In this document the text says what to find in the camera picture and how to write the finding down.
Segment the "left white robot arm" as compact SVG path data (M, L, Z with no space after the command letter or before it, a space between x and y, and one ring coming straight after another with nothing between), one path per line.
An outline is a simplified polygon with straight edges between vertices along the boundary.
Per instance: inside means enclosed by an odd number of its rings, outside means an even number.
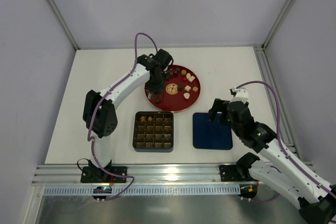
M117 128L116 110L121 102L142 85L149 97L162 93L166 74L172 64L173 57L163 49L154 56L141 55L136 57L133 68L114 84L99 92L90 90L87 93L83 120L88 129L90 162L94 167L106 172L106 167L111 164L109 138Z

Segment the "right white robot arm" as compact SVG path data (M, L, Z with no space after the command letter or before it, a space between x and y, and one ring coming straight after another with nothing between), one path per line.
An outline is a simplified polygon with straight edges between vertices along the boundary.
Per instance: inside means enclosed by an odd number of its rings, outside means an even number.
M335 218L335 185L304 164L269 126L257 122L248 107L248 92L232 88L230 101L215 99L208 111L209 121L220 115L253 152L236 163L244 178L266 184L291 202L306 223L331 223Z

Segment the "metal serving tongs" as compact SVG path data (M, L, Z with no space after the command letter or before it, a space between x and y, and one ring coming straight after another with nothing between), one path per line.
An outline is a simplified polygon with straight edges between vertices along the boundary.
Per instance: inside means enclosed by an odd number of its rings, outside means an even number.
M156 95L156 93L153 91L153 92L149 92L148 93L148 99L149 100L152 100L154 98L154 96Z

